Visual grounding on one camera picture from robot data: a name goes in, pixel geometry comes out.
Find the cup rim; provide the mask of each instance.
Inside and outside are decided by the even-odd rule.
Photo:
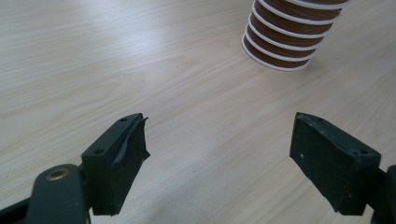
[[[256,42],[253,41],[253,39],[251,39],[250,35],[248,34],[248,25],[245,27],[245,37],[247,38],[247,41],[258,51],[260,51],[263,54],[266,54],[268,56],[271,56],[273,58],[282,60],[282,61],[286,61],[286,62],[302,62],[302,61],[306,61],[311,59],[315,52],[311,53],[308,56],[305,56],[303,58],[291,58],[291,57],[286,57],[286,56],[282,56],[282,55],[278,55],[276,53],[273,53],[271,51],[268,51],[262,47],[260,47],[258,44],[256,44]]]
[[[270,5],[268,5],[264,0],[259,0],[259,3],[262,4],[263,7],[267,8],[268,10],[270,10],[271,12],[276,14],[277,16],[283,17],[283,18],[285,18],[287,20],[290,20],[290,21],[297,21],[299,23],[304,23],[304,24],[326,25],[326,24],[330,24],[330,23],[335,22],[338,19],[338,17],[339,17],[339,15],[338,15],[334,19],[331,19],[331,20],[311,21],[311,20],[308,20],[308,19],[298,18],[298,17],[295,17],[295,16],[288,15],[288,14],[286,14],[284,12],[281,12],[281,11],[277,10],[276,8],[271,7]]]
[[[282,33],[282,34],[284,34],[284,35],[291,35],[291,36],[294,36],[294,37],[305,38],[305,39],[314,39],[314,38],[320,38],[320,37],[325,36],[325,35],[328,34],[328,33],[330,32],[330,30],[332,29],[332,27],[331,27],[329,30],[327,30],[327,31],[325,31],[325,32],[323,32],[322,34],[319,34],[319,35],[301,35],[301,34],[296,34],[296,33],[293,33],[293,32],[290,32],[290,31],[287,31],[287,30],[284,30],[284,29],[281,29],[281,28],[279,28],[279,27],[273,25],[271,22],[266,21],[266,20],[257,12],[256,8],[254,7],[254,3],[253,3],[253,6],[252,6],[252,12],[253,12],[254,16],[255,16],[261,23],[263,23],[264,25],[268,26],[269,28],[271,28],[271,29],[273,29],[273,30],[275,30],[275,31],[278,31],[278,32],[280,32],[280,33]]]
[[[346,1],[345,3],[341,4],[334,4],[334,5],[324,5],[324,4],[317,4],[317,3],[309,3],[305,2],[302,0],[286,0],[290,3],[293,3],[294,5],[300,6],[300,7],[309,7],[309,8],[314,8],[314,9],[322,9],[322,10],[334,10],[334,9],[340,9],[345,7],[348,3],[349,0]]]
[[[294,68],[285,68],[285,67],[278,67],[278,66],[275,66],[275,65],[273,65],[273,64],[267,63],[267,62],[265,62],[265,61],[259,59],[259,58],[256,57],[254,54],[252,54],[252,53],[248,50],[248,48],[246,47],[246,45],[245,45],[245,43],[244,43],[244,38],[245,38],[245,35],[242,36],[242,48],[244,49],[245,53],[246,53],[251,59],[253,59],[254,61],[256,61],[257,63],[259,63],[259,64],[261,64],[261,65],[264,65],[264,66],[267,66],[267,67],[269,67],[269,68],[273,68],[273,69],[275,69],[275,70],[284,71],[284,72],[293,72],[293,71],[298,71],[298,70],[301,70],[301,69],[307,67],[308,64],[311,62],[311,60],[308,60],[308,62],[306,62],[305,64],[303,64],[303,65],[301,65],[301,66],[298,66],[298,67],[294,67]]]
[[[254,34],[256,34],[259,38],[267,41],[268,43],[271,43],[275,46],[278,46],[282,49],[292,49],[292,50],[299,50],[299,51],[303,51],[303,50],[311,50],[311,49],[317,49],[320,45],[322,45],[323,41],[320,41],[319,43],[317,43],[316,45],[310,46],[310,47],[296,47],[293,45],[287,45],[287,44],[282,44],[279,42],[276,42],[275,40],[263,35],[262,33],[260,33],[256,27],[253,25],[253,23],[251,22],[251,16],[252,14],[250,14],[249,18],[248,18],[248,25],[250,27],[250,29],[254,32]]]

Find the gripper screw hole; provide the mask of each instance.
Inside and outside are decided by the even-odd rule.
[[[69,170],[65,168],[57,169],[54,171],[51,171],[49,174],[47,174],[47,179],[49,181],[54,181],[54,180],[59,180],[64,178],[69,174]]]

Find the paper cup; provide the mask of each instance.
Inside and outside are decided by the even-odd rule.
[[[299,38],[284,35],[261,23],[253,14],[248,19],[249,28],[261,39],[283,49],[310,50],[320,46],[323,37]]]
[[[260,22],[284,35],[300,38],[319,38],[325,36],[332,27],[331,24],[311,25],[290,21],[272,13],[257,0],[253,4],[252,10]]]
[[[340,15],[341,9],[320,10],[300,7],[286,0],[259,0],[266,9],[282,18],[305,24],[324,25],[333,23]]]
[[[281,71],[297,71],[300,69],[305,68],[309,60],[301,61],[301,62],[288,62],[288,61],[283,61],[274,57],[271,57],[257,49],[255,49],[246,39],[245,36],[243,36],[242,39],[242,46],[247,53],[247,55],[252,58],[254,61],[265,65],[267,67],[281,70]]]
[[[261,39],[259,36],[254,34],[254,32],[248,26],[246,27],[245,37],[247,41],[258,51],[283,61],[288,61],[288,62],[306,61],[312,58],[315,52],[314,49],[305,50],[305,51],[282,49],[278,46],[275,46]]]
[[[256,0],[242,46],[254,61],[281,71],[305,68],[347,0]]]
[[[309,1],[309,0],[286,0],[288,2],[293,3],[294,5],[298,5],[301,7],[309,7],[314,9],[324,9],[324,10],[333,10],[340,9],[347,5],[347,0],[342,1]]]

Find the stack of paper cups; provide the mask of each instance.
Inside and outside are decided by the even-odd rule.
[[[347,1],[256,0],[242,39],[244,50],[274,69],[303,69]]]

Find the light wood grain surface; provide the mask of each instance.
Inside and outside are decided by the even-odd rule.
[[[280,72],[241,37],[252,1],[0,2],[0,208],[117,119],[151,157],[93,223],[369,223],[335,214],[289,158],[297,111],[396,163],[396,1],[352,1],[311,64]]]

